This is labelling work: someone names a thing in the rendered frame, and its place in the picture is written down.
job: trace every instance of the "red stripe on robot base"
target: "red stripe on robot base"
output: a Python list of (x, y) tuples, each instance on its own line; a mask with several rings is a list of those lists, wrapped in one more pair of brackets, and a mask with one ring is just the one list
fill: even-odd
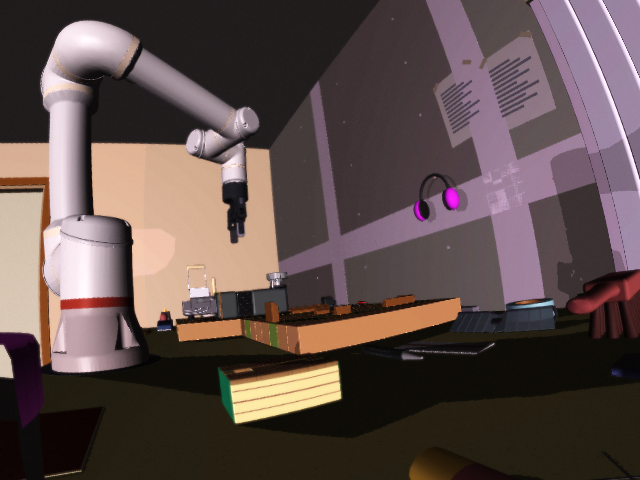
[(130, 297), (98, 297), (98, 298), (73, 298), (60, 300), (60, 310), (75, 310), (77, 308), (109, 308), (132, 307), (133, 298)]

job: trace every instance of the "wooden door frame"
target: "wooden door frame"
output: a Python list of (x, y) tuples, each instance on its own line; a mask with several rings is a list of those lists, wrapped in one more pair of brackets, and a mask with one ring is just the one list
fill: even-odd
[(42, 264), (44, 263), (44, 241), (42, 233), (49, 226), (49, 177), (14, 177), (0, 178), (0, 187), (43, 187), (42, 193), (42, 218), (40, 220), (40, 261), (38, 263), (38, 277), (40, 278), (40, 361), (41, 364), (51, 363), (51, 338), (49, 332), (49, 288), (42, 276)]

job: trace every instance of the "wall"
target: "wall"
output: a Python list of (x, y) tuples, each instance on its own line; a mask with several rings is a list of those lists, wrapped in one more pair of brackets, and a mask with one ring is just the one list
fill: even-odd
[[(381, 0), (270, 153), (292, 305), (413, 293), (563, 307), (615, 270), (580, 124), (525, 2)], [(447, 211), (430, 181), (421, 223), (430, 173), (461, 204)]]
[[(154, 327), (163, 309), (182, 317), (186, 266), (205, 264), (219, 291), (267, 288), (278, 271), (267, 150), (247, 149), (246, 236), (232, 245), (220, 166), (191, 157), (184, 145), (93, 144), (94, 210), (133, 229), (135, 309)], [(0, 176), (48, 177), (47, 144), (0, 144)], [(51, 343), (60, 302), (50, 293)]]

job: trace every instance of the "beige wall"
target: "beige wall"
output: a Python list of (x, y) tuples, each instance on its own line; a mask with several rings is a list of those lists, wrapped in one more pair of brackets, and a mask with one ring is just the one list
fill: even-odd
[[(0, 144), (0, 177), (48, 177), (47, 144)], [(278, 271), (268, 150), (247, 149), (246, 236), (232, 245), (220, 165), (190, 156), (184, 145), (94, 144), (96, 215), (127, 220), (133, 228), (135, 308), (142, 327), (163, 309), (182, 316), (189, 299), (186, 266), (205, 264), (207, 284), (219, 291), (267, 288)], [(49, 295), (51, 343), (60, 319)]]

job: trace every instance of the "speaker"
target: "speaker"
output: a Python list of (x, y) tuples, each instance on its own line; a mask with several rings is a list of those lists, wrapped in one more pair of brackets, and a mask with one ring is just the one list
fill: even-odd
[(422, 198), (422, 192), (424, 190), (425, 184), (427, 183), (427, 180), (433, 177), (438, 177), (442, 179), (445, 187), (447, 187), (445, 191), (442, 192), (442, 203), (444, 203), (445, 208), (447, 210), (455, 210), (460, 205), (460, 198), (458, 197), (458, 192), (456, 192), (454, 188), (451, 188), (449, 186), (449, 183), (447, 182), (446, 178), (444, 178), (439, 173), (432, 173), (431, 175), (427, 175), (427, 177), (422, 181), (422, 185), (420, 185), (420, 200), (418, 200), (416, 204), (413, 206), (413, 213), (416, 216), (416, 218), (421, 222), (424, 222), (427, 218), (429, 218), (429, 213), (430, 213), (429, 205), (427, 205), (427, 202), (425, 202), (424, 199)]

